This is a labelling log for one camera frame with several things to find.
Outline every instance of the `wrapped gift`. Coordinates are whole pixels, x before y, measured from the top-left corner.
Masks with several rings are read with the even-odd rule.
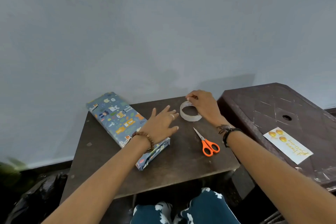
[[[123,148],[132,138],[135,131],[147,120],[127,102],[114,92],[108,92],[86,104],[89,111],[95,116],[110,136]],[[156,144],[154,150],[145,153],[136,163],[139,170],[143,170],[148,163],[170,144],[170,138]]]

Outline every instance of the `tape roll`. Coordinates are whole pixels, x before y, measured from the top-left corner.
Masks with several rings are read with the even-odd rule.
[[[197,115],[195,115],[195,116],[191,116],[191,115],[187,115],[187,114],[185,114],[183,111],[182,111],[182,109],[184,108],[184,107],[187,107],[187,106],[194,106],[191,102],[189,102],[189,101],[185,101],[185,102],[183,102],[182,104],[181,104],[181,106],[180,106],[180,115],[181,115],[181,117],[183,118],[183,119],[185,119],[185,120],[187,120],[187,121],[198,121],[198,120],[200,120],[201,118],[202,118],[202,116],[200,115],[200,114],[197,114]]]

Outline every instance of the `scissor blade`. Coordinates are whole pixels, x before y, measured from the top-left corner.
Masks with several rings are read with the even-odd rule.
[[[200,133],[198,133],[198,131],[196,130],[196,128],[193,128],[193,129],[196,131],[196,133],[198,134],[198,136],[200,137],[200,139],[204,140],[204,137],[203,137],[203,136],[201,136],[201,134],[200,134]]]

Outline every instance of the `hand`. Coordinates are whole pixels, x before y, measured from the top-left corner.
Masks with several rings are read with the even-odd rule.
[[[229,124],[229,122],[221,115],[217,101],[213,98],[211,92],[203,90],[194,90],[186,95],[197,109],[199,114],[214,126]]]
[[[179,129],[178,126],[169,128],[171,122],[179,116],[176,110],[168,111],[169,108],[168,105],[158,115],[156,115],[156,108],[153,108],[151,117],[140,129],[141,132],[149,134],[154,144],[163,141]]]

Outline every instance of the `white wall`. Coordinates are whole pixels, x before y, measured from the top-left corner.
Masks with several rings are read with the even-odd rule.
[[[72,159],[85,103],[111,90],[280,82],[335,106],[335,39],[336,0],[0,0],[0,161]]]

